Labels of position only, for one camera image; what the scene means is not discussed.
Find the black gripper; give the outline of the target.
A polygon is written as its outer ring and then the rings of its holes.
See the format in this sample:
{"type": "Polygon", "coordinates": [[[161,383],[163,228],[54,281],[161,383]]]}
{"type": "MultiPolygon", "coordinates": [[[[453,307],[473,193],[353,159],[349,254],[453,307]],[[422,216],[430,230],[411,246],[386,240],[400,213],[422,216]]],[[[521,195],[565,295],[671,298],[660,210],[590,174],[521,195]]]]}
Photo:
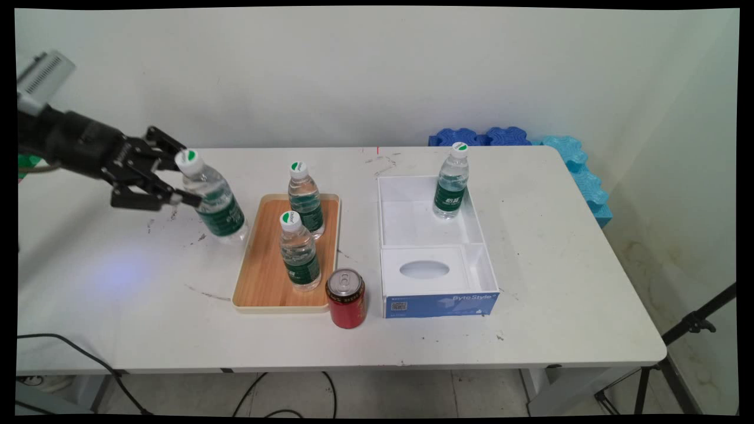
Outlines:
{"type": "Polygon", "coordinates": [[[142,137],[76,112],[45,107],[32,118],[32,155],[94,179],[110,181],[111,207],[159,211],[164,205],[197,208],[203,198],[158,178],[156,171],[180,169],[176,156],[186,146],[155,126],[142,137]],[[115,163],[121,153],[121,165],[115,163]]]}

